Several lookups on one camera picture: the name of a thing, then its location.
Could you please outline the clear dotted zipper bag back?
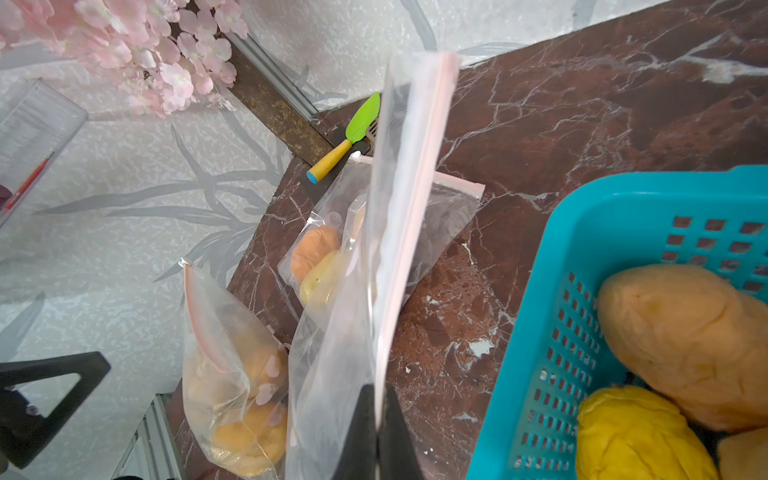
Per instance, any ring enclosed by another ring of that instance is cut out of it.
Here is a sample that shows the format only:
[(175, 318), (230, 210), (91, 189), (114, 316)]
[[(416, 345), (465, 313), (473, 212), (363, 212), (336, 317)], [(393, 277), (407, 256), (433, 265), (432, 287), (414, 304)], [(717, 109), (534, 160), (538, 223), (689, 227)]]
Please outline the clear dotted zipper bag back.
[(333, 476), (364, 385), (374, 387), (382, 422), (386, 366), (460, 65), (437, 51), (388, 64), (360, 235), (339, 254), (329, 307), (303, 314), (290, 348), (289, 479)]

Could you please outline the green potato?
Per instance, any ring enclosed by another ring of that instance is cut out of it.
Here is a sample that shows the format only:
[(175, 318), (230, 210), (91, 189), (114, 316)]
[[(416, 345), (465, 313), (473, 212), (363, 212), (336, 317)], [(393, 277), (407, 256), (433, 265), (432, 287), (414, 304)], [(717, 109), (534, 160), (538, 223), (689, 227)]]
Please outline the green potato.
[(299, 289), (304, 307), (320, 307), (329, 302), (336, 288), (339, 267), (339, 252), (332, 251), (308, 272)]

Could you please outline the yellow orange potato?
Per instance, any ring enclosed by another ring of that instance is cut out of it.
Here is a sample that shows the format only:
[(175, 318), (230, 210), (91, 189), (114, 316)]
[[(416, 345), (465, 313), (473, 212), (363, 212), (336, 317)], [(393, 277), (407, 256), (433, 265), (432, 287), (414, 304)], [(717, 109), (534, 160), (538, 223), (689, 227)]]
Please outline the yellow orange potato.
[(339, 232), (331, 226), (320, 226), (305, 233), (291, 254), (290, 269), (295, 280), (301, 283), (321, 260), (338, 250), (340, 244)]

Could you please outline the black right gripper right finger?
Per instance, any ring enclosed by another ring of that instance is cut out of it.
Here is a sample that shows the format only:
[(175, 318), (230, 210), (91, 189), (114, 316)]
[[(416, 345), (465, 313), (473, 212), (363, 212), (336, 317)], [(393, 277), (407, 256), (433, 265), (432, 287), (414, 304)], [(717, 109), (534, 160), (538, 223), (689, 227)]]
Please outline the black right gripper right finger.
[(378, 430), (378, 466), (383, 480), (423, 480), (410, 430), (392, 385), (386, 385)]

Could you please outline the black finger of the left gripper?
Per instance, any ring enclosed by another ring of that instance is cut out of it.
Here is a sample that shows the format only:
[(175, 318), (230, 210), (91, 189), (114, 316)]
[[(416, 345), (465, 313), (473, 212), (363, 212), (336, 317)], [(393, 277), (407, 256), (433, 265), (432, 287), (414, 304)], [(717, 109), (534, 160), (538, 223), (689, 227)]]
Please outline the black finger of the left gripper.
[(92, 351), (1, 364), (1, 468), (35, 460), (111, 370)]

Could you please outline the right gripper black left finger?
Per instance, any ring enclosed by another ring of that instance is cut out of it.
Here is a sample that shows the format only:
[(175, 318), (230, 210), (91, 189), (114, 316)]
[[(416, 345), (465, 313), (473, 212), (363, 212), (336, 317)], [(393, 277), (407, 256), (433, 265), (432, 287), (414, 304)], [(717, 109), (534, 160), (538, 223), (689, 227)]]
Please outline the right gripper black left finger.
[(373, 480), (377, 468), (374, 387), (364, 385), (358, 396), (333, 480)]

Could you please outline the clear dotted zipper bag front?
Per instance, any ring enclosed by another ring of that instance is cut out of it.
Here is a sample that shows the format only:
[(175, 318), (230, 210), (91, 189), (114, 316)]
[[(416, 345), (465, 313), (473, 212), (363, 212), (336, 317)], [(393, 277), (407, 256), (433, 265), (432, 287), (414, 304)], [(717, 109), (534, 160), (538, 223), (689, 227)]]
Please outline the clear dotted zipper bag front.
[[(253, 404), (284, 404), (287, 408), (288, 373), (273, 394), (262, 392), (250, 398), (250, 382), (234, 340), (244, 334), (271, 335), (277, 339), (209, 274), (186, 260), (180, 260), (179, 265), (183, 270), (186, 320), (182, 374), (184, 413), (206, 458), (220, 467), (213, 462), (211, 450), (215, 429), (241, 421)], [(252, 479), (279, 479), (283, 473), (284, 457), (276, 473)]]

